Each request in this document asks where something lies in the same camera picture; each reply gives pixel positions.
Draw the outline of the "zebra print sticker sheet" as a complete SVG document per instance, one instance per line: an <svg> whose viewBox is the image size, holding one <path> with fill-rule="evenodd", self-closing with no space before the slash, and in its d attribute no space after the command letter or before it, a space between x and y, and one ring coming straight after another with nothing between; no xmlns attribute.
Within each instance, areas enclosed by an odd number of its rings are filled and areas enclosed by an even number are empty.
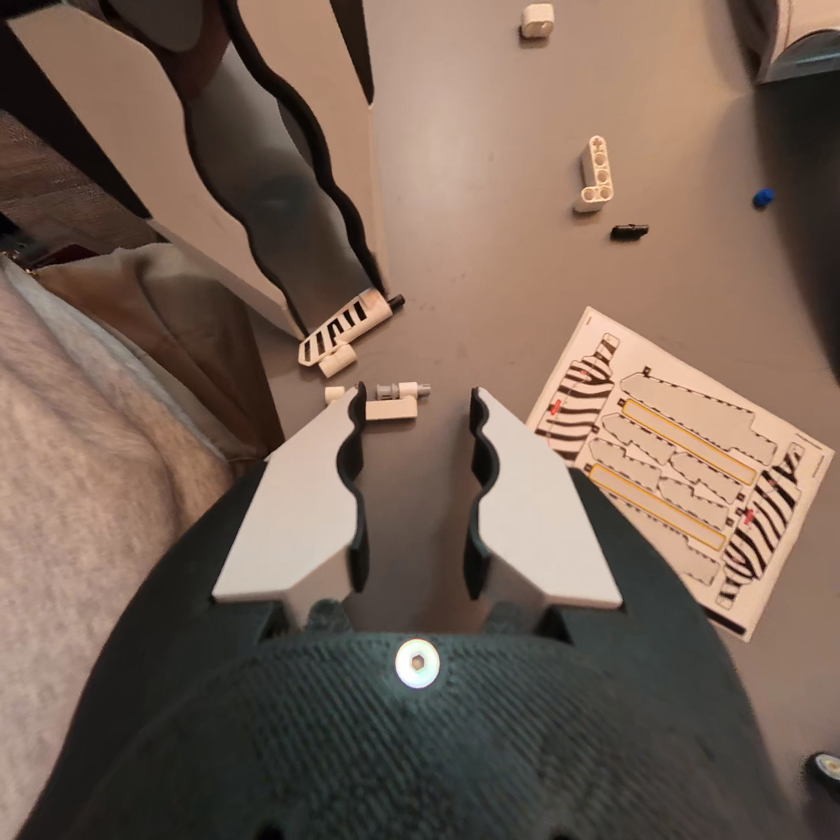
<svg viewBox="0 0 840 840"><path fill-rule="evenodd" d="M527 426L752 639L832 449L592 307Z"/></svg>

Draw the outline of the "zebra striped white lego panel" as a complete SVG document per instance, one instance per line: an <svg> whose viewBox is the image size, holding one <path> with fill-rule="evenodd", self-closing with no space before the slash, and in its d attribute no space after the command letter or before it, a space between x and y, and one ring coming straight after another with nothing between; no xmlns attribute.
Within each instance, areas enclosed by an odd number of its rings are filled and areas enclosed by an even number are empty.
<svg viewBox="0 0 840 840"><path fill-rule="evenodd" d="M386 299L374 288L362 292L300 343L298 363L307 368L317 366L328 379L335 376L357 361L353 341L389 319L404 305L403 295Z"/></svg>

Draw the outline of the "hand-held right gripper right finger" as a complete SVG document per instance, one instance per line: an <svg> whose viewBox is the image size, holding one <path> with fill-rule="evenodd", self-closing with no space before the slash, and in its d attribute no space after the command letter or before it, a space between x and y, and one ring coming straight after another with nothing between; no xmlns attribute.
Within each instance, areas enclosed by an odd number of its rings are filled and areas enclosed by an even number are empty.
<svg viewBox="0 0 840 840"><path fill-rule="evenodd" d="M538 623L554 606L615 611L623 598L570 469L484 387L469 399L478 492L464 579L473 602L507 602Z"/></svg>

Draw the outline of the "white bent lego liftarm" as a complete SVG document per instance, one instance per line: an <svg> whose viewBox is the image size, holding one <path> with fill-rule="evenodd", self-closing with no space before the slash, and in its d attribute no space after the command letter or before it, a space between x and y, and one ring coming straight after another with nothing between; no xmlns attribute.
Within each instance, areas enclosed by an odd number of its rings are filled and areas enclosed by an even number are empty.
<svg viewBox="0 0 840 840"><path fill-rule="evenodd" d="M573 210L579 215L600 211L614 197L614 183L605 139L592 136L580 155L583 186Z"/></svg>

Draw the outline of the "open instruction booklet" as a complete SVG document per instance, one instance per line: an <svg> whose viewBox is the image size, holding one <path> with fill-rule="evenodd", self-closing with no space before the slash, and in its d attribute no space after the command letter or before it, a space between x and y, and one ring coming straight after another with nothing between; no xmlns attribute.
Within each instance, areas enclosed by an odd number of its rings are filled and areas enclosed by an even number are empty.
<svg viewBox="0 0 840 840"><path fill-rule="evenodd" d="M756 86L839 71L838 1L729 1Z"/></svg>

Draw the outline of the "grey sweatshirt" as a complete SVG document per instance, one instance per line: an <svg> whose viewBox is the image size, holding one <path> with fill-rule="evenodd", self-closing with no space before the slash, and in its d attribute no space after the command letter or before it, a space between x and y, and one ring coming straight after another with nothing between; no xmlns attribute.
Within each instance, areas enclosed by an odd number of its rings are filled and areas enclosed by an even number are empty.
<svg viewBox="0 0 840 840"><path fill-rule="evenodd" d="M130 598L232 483L137 353L2 257L2 838Z"/></svg>

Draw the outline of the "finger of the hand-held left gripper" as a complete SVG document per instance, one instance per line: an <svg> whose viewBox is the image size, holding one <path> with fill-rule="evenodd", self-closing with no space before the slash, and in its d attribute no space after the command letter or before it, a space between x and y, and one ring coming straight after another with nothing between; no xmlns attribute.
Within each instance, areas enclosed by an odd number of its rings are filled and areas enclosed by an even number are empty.
<svg viewBox="0 0 840 840"><path fill-rule="evenodd" d="M320 190L372 286L389 297L362 1L219 2L248 73L291 115Z"/></svg>
<svg viewBox="0 0 840 840"><path fill-rule="evenodd" d="M150 214L148 224L252 309L302 340L285 293L259 266L245 226L205 186L182 103L141 42L57 3L12 33Z"/></svg>

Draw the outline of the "zebra striped lego vehicle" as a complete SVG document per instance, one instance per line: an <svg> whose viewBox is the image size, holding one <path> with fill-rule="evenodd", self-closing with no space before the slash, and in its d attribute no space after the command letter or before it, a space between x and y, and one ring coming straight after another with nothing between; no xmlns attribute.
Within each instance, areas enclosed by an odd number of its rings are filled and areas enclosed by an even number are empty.
<svg viewBox="0 0 840 840"><path fill-rule="evenodd" d="M839 756L830 752L814 752L805 761L805 774L818 784L835 802L839 802Z"/></svg>

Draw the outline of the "beige trousers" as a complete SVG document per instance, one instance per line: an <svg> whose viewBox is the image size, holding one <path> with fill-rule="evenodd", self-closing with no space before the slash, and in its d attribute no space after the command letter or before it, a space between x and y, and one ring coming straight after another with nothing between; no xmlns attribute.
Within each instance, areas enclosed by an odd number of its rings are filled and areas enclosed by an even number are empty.
<svg viewBox="0 0 840 840"><path fill-rule="evenodd" d="M35 275L122 342L229 461L243 466L284 443L249 310L173 245Z"/></svg>

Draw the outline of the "person's left hand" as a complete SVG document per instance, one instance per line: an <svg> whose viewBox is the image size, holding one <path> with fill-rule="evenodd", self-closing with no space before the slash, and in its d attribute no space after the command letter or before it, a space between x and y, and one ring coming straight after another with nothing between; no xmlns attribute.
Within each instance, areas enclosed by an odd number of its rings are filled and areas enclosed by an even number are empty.
<svg viewBox="0 0 840 840"><path fill-rule="evenodd" d="M214 78L228 48L229 35L220 3L203 4L198 40L191 49L175 54L172 79L184 102L197 98Z"/></svg>

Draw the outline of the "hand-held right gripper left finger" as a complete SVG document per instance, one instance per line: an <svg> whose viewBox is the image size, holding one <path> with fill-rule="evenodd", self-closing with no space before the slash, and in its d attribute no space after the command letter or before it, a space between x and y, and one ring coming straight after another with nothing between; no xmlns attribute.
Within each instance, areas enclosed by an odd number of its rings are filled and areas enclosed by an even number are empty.
<svg viewBox="0 0 840 840"><path fill-rule="evenodd" d="M359 382L268 457L214 585L216 602L278 602L301 627L316 602L364 590L370 543L355 481L365 408Z"/></svg>

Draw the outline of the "white lego beam assembly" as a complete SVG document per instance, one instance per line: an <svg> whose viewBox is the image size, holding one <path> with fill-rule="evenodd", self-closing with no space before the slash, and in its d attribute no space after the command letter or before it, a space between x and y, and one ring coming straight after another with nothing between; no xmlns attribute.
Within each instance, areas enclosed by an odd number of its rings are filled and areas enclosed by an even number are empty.
<svg viewBox="0 0 840 840"><path fill-rule="evenodd" d="M375 399L365 404L368 422L396 422L414 420L418 404L431 394L431 386L417 382L378 385Z"/></svg>

